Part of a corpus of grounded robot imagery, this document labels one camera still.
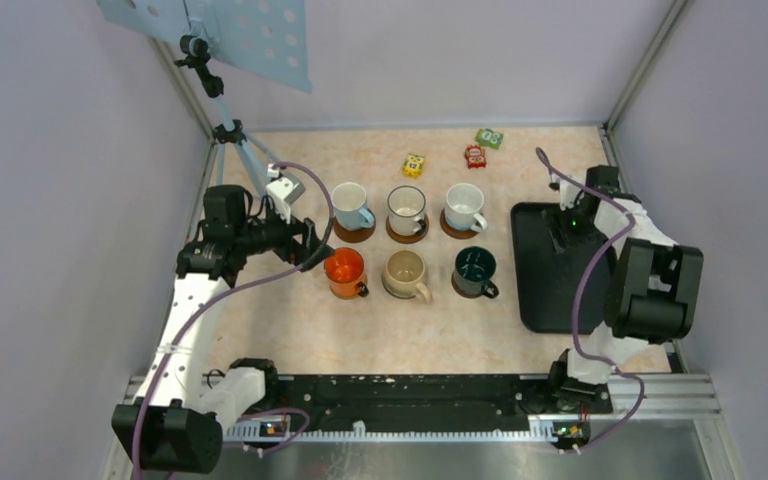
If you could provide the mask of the black serving tray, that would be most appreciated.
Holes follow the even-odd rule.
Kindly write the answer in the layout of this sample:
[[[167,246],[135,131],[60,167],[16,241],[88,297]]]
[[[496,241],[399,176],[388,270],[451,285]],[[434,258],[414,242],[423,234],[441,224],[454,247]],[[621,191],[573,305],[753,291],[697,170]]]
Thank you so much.
[[[510,224],[521,322],[534,333],[568,334],[579,281],[607,237],[556,203],[519,202]]]

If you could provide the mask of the orange mug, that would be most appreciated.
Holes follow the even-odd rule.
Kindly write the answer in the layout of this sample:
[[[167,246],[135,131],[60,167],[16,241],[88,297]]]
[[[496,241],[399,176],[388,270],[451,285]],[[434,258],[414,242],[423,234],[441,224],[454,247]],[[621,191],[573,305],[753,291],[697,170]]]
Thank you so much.
[[[330,291],[340,299],[366,298],[369,295],[362,255],[348,247],[337,248],[324,262]]]

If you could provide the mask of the brown ridged wooden coaster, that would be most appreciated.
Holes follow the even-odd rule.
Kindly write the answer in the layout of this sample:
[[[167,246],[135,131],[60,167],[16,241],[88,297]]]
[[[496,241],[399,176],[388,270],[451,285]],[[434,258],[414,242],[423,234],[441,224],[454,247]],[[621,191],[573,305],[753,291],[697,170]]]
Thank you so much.
[[[386,231],[388,236],[400,244],[414,244],[421,240],[423,240],[429,231],[429,225],[428,225],[428,215],[425,215],[422,220],[419,221],[419,227],[420,229],[413,233],[412,235],[401,235],[398,234],[390,225],[390,219],[386,220]]]
[[[343,242],[357,244],[369,239],[375,232],[377,224],[373,223],[371,227],[363,227],[357,230],[348,230],[344,228],[336,217],[332,217],[333,233]]]
[[[440,212],[440,224],[444,233],[446,233],[448,236],[452,238],[459,239],[459,240],[471,239],[476,237],[479,233],[481,233],[481,230],[475,231],[471,227],[467,227],[466,229],[463,229],[463,230],[453,227],[448,222],[445,209],[443,209]]]

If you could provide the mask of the light blue mug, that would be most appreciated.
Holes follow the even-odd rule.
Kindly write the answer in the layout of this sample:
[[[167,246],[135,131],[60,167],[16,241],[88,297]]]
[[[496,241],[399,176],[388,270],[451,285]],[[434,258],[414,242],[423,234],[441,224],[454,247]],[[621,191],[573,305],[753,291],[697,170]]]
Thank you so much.
[[[375,217],[367,205],[367,192],[355,182],[344,182],[331,192],[337,223],[347,231],[372,228]]]

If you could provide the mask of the beige mug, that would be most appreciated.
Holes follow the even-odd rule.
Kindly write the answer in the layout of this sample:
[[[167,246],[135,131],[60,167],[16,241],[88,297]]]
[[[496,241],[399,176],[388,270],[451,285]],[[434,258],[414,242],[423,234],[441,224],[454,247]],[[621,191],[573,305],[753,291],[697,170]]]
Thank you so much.
[[[381,281],[385,290],[396,298],[432,301],[427,265],[415,251],[405,249],[393,253],[384,264]]]

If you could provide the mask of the clear glass mug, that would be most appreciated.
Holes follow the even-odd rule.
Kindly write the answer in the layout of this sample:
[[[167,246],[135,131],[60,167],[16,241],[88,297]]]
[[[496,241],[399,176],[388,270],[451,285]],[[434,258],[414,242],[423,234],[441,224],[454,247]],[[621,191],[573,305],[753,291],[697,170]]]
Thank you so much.
[[[402,237],[423,235],[427,231],[426,196],[410,185],[394,188],[387,197],[390,230]]]

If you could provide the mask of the dark green mug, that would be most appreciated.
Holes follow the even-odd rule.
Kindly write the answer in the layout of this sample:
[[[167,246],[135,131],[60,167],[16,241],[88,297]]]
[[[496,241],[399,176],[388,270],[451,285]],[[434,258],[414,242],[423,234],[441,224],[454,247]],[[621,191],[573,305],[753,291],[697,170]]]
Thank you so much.
[[[489,250],[471,246],[456,255],[453,274],[462,291],[469,294],[482,293],[482,297],[495,299],[499,295],[499,288],[492,280],[496,269],[496,259]]]

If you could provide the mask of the white mug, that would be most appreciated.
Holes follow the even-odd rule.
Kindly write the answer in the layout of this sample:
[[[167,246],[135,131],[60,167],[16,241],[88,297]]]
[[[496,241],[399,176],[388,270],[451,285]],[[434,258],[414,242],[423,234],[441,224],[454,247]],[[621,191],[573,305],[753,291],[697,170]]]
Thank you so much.
[[[458,183],[446,193],[444,218],[457,231],[484,232],[488,228],[488,221],[482,214],[484,205],[484,194],[477,186]]]

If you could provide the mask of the dark walnut coaster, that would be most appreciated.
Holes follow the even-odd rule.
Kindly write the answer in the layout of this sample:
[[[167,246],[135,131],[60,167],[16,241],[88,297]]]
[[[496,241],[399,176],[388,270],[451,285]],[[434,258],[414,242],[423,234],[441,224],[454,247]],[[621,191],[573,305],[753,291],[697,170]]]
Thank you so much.
[[[459,288],[459,286],[458,286],[458,284],[457,284],[457,282],[456,282],[456,279],[455,279],[455,276],[454,276],[454,274],[453,274],[453,275],[450,277],[450,283],[451,283],[451,286],[452,286],[452,288],[454,289],[454,291],[455,291],[455,292],[456,292],[456,293],[457,293],[459,296],[461,296],[461,297],[463,297],[463,298],[466,298],[466,299],[477,299],[477,298],[481,298],[481,297],[483,296],[483,294],[482,294],[482,293],[479,293],[479,294],[469,294],[469,293],[467,293],[467,292],[464,292],[464,291],[462,291],[462,290]]]

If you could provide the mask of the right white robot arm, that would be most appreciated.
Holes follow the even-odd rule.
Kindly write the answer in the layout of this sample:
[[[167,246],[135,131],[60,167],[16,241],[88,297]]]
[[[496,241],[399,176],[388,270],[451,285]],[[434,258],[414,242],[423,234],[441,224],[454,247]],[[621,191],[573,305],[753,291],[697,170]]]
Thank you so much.
[[[586,340],[573,339],[566,373],[546,385],[549,404],[572,412],[586,400],[586,385],[606,383],[638,352],[689,333],[704,256],[664,234],[641,200],[620,190],[615,167],[592,167],[584,180],[550,169],[549,185],[560,195],[558,212],[546,216],[555,249],[601,243],[576,284],[574,315],[596,264],[609,253],[615,256],[602,322]]]

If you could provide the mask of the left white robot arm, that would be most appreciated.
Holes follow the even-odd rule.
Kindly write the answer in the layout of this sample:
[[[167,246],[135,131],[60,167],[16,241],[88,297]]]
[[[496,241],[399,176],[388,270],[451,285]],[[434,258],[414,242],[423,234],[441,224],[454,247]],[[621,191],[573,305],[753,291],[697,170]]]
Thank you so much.
[[[307,271],[333,251],[311,219],[283,216],[271,198],[253,204],[242,186],[208,188],[204,217],[177,255],[172,305],[149,372],[111,418],[135,479],[147,471],[211,472],[225,432],[250,408],[263,414],[279,404],[277,370],[267,359],[239,359],[216,386],[202,385],[220,302]]]

